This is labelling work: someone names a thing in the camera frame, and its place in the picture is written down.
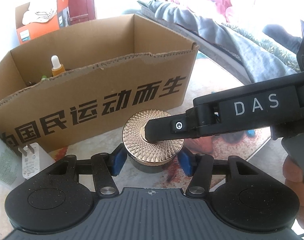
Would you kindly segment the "person's right hand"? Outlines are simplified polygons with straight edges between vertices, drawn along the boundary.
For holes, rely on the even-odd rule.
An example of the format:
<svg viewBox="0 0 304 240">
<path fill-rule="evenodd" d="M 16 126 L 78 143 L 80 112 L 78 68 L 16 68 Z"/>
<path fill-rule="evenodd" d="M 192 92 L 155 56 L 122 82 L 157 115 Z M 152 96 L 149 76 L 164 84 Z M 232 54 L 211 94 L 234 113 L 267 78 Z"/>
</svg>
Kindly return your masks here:
<svg viewBox="0 0 304 240">
<path fill-rule="evenodd" d="M 297 215 L 299 225 L 304 229 L 304 178 L 302 169 L 287 156 L 283 163 L 285 185 L 292 189 L 299 198 L 300 208 Z"/>
</svg>

